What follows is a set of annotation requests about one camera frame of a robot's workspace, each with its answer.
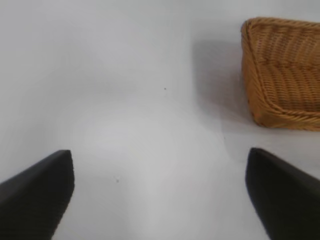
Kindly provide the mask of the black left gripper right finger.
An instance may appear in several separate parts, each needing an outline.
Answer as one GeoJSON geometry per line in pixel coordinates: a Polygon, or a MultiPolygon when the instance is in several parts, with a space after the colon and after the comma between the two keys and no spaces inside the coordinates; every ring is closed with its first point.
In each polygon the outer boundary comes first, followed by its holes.
{"type": "Polygon", "coordinates": [[[276,155],[251,148],[245,185],[271,240],[320,238],[320,181],[276,155]]]}

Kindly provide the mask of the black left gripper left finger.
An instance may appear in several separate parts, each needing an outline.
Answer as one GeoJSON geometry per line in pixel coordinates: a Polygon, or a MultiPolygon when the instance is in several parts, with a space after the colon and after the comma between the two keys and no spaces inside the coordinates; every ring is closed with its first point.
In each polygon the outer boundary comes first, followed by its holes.
{"type": "Polygon", "coordinates": [[[70,150],[58,150],[0,185],[0,238],[50,240],[75,188],[70,150]]]}

